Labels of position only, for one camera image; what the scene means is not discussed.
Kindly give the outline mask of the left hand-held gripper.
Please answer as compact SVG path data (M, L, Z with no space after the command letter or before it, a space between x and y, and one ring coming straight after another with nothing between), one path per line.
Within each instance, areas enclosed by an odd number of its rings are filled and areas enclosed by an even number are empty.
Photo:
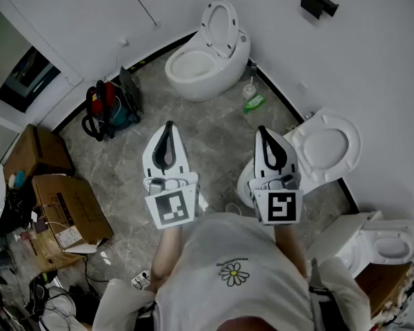
M199 175L189 172L186 149L177 126L163 124L151 137L142 155L145 198L157 229L190 223L208 207L199 191ZM171 174L152 177L153 174Z

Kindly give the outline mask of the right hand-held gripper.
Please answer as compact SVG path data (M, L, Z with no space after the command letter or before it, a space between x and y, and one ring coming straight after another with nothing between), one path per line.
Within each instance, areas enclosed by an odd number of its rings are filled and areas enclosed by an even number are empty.
M298 223L303 204L296 173L297 155L292 145L271 129L259 126L255 135L254 173L250 196L264 225Z

